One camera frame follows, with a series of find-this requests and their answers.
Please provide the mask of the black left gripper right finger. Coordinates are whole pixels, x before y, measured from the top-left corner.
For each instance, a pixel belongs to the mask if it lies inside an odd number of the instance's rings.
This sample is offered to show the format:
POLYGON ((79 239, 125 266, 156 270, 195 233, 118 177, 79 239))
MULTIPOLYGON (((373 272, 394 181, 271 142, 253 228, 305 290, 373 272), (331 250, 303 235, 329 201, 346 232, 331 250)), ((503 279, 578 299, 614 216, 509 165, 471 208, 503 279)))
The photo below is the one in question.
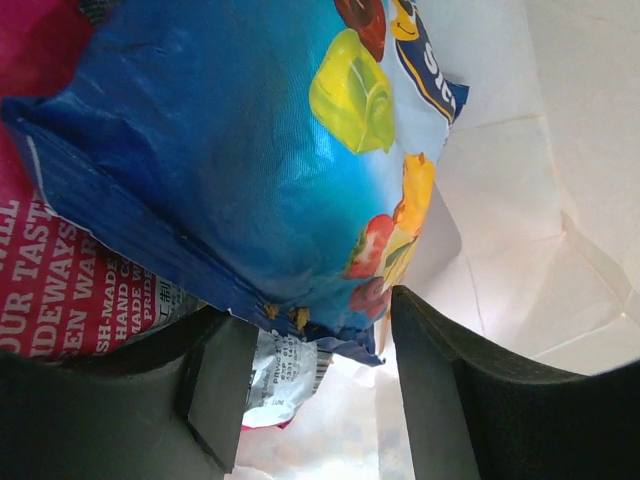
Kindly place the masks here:
POLYGON ((404 286, 391 326, 419 479, 635 479, 639 365, 586 376, 509 351, 404 286))

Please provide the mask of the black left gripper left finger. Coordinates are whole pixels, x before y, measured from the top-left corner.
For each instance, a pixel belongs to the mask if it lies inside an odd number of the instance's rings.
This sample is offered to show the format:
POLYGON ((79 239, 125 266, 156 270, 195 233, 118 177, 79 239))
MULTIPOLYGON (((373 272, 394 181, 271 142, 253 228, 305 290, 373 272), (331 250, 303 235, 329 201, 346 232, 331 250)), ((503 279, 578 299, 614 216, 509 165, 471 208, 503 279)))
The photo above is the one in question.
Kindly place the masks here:
POLYGON ((1 356, 5 479, 221 479, 234 467, 258 331, 206 307, 64 366, 1 356))

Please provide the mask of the pink snack packet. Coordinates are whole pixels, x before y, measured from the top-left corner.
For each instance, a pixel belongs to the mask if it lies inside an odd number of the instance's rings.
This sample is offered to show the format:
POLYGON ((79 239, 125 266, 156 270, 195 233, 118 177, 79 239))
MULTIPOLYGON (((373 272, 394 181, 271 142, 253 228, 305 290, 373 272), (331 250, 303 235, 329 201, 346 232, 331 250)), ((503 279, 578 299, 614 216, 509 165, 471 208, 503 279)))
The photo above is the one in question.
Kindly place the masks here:
MULTIPOLYGON (((72 1, 1 5, 1 94, 51 94, 91 35, 72 1)), ((1 346, 50 364, 107 354, 200 310, 184 289, 48 212, 8 133, 1 136, 1 346)), ((257 340, 244 429, 284 427, 318 389, 328 354, 257 340)))

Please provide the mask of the blue checkered paper bag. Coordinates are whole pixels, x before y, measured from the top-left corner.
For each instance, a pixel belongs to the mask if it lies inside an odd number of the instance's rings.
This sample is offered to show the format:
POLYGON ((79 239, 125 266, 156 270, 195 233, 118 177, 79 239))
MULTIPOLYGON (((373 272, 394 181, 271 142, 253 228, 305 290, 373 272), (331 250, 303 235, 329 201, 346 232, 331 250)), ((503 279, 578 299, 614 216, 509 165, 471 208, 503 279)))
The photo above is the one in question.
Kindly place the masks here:
MULTIPOLYGON (((423 1, 442 69, 470 88, 439 160, 407 286, 464 327, 581 374, 639 356, 639 5, 423 1)), ((285 429, 240 438, 236 479, 468 479, 473 455, 438 414, 409 437, 391 326, 384 358, 335 358, 285 429)))

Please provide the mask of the blue gummy candy bag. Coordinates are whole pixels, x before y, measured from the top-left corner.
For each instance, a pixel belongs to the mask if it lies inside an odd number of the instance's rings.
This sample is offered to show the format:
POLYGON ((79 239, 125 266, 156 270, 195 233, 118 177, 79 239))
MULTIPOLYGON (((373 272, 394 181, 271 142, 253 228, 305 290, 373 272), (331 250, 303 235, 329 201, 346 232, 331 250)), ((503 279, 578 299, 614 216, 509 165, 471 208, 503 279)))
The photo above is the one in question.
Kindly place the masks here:
POLYGON ((219 310, 378 366, 468 94, 423 1, 1 5, 46 209, 219 310))

